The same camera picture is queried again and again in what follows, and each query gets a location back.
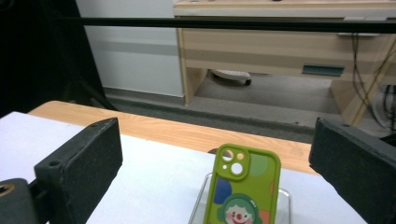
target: clown face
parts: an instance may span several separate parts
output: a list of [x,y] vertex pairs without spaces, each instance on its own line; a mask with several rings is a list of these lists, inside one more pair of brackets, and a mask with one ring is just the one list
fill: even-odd
[[251,224],[253,222],[252,215],[245,207],[234,205],[229,207],[225,212],[225,221],[227,224]]

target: black foam block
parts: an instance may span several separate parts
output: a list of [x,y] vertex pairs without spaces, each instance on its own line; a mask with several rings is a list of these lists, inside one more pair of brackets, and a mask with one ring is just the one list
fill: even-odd
[[54,211],[49,222],[86,223],[121,164],[117,119],[88,126],[37,164],[37,185],[49,193]]
[[309,162],[365,221],[396,223],[395,147],[358,128],[319,118]]

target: white wall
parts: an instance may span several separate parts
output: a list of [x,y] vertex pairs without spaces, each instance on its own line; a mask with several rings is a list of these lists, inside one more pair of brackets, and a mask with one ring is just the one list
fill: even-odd
[[[174,1],[77,3],[81,17],[173,18]],[[86,31],[104,87],[183,96],[176,29],[87,26]]]

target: clear plastic stand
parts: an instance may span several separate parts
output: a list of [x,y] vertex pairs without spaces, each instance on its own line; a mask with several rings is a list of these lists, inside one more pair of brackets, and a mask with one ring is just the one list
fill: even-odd
[[[192,211],[189,224],[204,224],[205,208],[207,196],[209,193],[210,179],[212,174],[206,176],[204,184],[198,195],[198,200],[195,203]],[[277,196],[277,209],[275,224],[291,224],[291,196],[284,190],[279,189]]]

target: phone case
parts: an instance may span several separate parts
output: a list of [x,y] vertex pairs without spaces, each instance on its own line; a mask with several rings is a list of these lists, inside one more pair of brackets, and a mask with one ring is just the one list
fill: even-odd
[[218,149],[205,224],[274,224],[280,160],[271,151],[225,144]]

